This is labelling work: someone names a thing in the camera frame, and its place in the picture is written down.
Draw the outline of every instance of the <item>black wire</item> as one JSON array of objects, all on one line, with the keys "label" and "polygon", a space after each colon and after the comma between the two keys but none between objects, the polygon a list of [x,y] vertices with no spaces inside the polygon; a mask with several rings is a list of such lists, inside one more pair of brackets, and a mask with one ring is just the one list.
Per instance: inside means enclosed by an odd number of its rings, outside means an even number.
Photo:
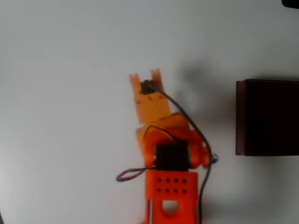
[{"label": "black wire", "polygon": [[179,140],[176,136],[172,135],[170,132],[168,132],[168,131],[166,131],[166,130],[160,128],[160,127],[154,126],[154,125],[149,125],[149,126],[145,129],[144,134],[143,134],[143,139],[144,139],[144,137],[146,136],[146,134],[149,132],[149,130],[150,130],[151,128],[155,128],[155,129],[160,130],[161,132],[166,133],[167,135],[171,136],[171,137],[173,138],[173,140],[175,140],[175,141],[178,141],[178,140]]},{"label": "black wire", "polygon": [[184,115],[184,117],[186,117],[186,119],[188,120],[190,125],[194,128],[194,130],[202,138],[202,140],[204,141],[204,143],[207,147],[207,150],[208,150],[208,153],[209,153],[209,164],[207,165],[206,176],[205,176],[205,178],[204,178],[204,180],[201,184],[200,190],[199,190],[199,224],[202,224],[202,195],[203,195],[204,188],[206,186],[206,182],[207,182],[207,180],[210,176],[210,173],[211,173],[212,164],[217,162],[218,159],[213,156],[211,146],[210,146],[209,142],[205,138],[204,134],[200,131],[200,129],[193,122],[193,120],[186,113],[186,111],[173,98],[171,98],[169,95],[167,95],[164,91],[154,87],[153,85],[151,85],[149,83],[147,83],[147,86],[149,88],[151,88],[152,90],[155,90],[155,91],[161,93],[163,96],[165,96],[170,102],[172,102],[180,110],[180,112]]}]

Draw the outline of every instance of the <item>cable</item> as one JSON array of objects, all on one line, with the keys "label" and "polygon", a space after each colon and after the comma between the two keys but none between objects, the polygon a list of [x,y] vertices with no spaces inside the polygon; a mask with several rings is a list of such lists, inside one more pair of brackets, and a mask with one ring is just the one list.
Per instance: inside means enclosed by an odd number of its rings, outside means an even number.
[{"label": "cable", "polygon": [[145,138],[146,134],[149,132],[149,130],[150,130],[151,128],[155,128],[155,129],[157,129],[157,130],[163,132],[164,134],[166,134],[170,139],[175,140],[175,141],[178,141],[178,138],[175,137],[175,136],[173,136],[170,132],[168,132],[168,131],[166,131],[166,130],[160,128],[160,127],[154,126],[154,125],[149,125],[149,126],[145,129],[144,134],[143,134],[143,141],[144,141],[144,138]]},{"label": "cable", "polygon": [[156,91],[161,93],[163,96],[165,96],[170,102],[172,102],[179,110],[180,112],[184,115],[184,117],[188,120],[188,122],[190,123],[190,125],[194,128],[194,130],[198,133],[198,135],[202,138],[202,140],[204,141],[208,153],[209,153],[209,164],[207,165],[207,170],[206,170],[206,176],[202,182],[202,185],[200,187],[199,190],[199,224],[202,224],[202,195],[203,195],[203,191],[204,188],[206,186],[206,182],[210,176],[211,173],[211,168],[212,168],[212,164],[217,162],[218,158],[215,158],[215,156],[212,154],[212,150],[211,150],[211,146],[209,144],[209,142],[207,141],[207,139],[205,138],[204,134],[200,131],[200,129],[196,126],[196,124],[193,122],[193,120],[189,117],[189,115],[186,113],[186,111],[173,99],[171,98],[169,95],[167,95],[164,91],[154,87],[153,85],[151,85],[147,80],[144,81],[145,83],[147,83],[147,86]]},{"label": "cable", "polygon": [[[140,176],[141,174],[144,173],[145,170],[147,169],[152,169],[151,167],[143,167],[143,168],[131,168],[131,169],[126,169],[125,171],[121,172],[117,177],[116,177],[116,181],[117,182],[125,182],[125,181],[130,181],[138,176]],[[122,177],[127,173],[130,172],[138,172],[137,174],[131,175],[131,176],[127,176],[127,177]]]}]

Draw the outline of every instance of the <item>hole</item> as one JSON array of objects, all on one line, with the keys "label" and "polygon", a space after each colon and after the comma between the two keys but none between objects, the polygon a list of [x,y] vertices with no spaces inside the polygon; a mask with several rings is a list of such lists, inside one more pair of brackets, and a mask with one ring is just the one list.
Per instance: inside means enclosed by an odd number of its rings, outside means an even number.
[{"label": "hole", "polygon": [[162,208],[166,215],[173,216],[178,210],[177,201],[162,201]]}]

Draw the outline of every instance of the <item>red wire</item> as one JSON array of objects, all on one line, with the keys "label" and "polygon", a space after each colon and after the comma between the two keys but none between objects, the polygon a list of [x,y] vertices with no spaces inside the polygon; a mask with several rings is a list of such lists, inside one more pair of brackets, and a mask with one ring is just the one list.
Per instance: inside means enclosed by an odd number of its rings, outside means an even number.
[{"label": "red wire", "polygon": [[[130,181],[136,177],[138,177],[139,175],[141,175],[142,173],[144,173],[144,171],[146,171],[147,169],[150,169],[149,167],[143,167],[143,168],[131,168],[131,169],[126,169],[125,171],[121,172],[117,177],[116,177],[116,181],[117,182],[124,182],[124,181]],[[131,175],[131,176],[125,176],[123,177],[125,174],[130,173],[130,172],[138,172],[137,174]]]}]

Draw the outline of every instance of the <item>black object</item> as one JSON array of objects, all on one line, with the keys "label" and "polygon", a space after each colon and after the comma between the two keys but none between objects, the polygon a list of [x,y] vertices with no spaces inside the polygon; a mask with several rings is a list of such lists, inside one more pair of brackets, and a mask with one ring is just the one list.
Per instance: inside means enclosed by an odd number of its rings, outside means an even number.
[{"label": "black object", "polygon": [[237,82],[236,155],[299,155],[299,82]]},{"label": "black object", "polygon": [[288,8],[299,8],[299,0],[281,0],[282,4]]},{"label": "black object", "polygon": [[140,93],[142,95],[147,95],[147,94],[151,94],[151,93],[154,93],[156,92],[154,89],[150,88],[148,85],[152,85],[154,86],[155,82],[154,81],[148,81],[148,80],[145,80],[144,82],[141,83],[141,91]]},{"label": "black object", "polygon": [[188,143],[181,140],[173,144],[157,144],[155,169],[164,171],[188,171]]}]

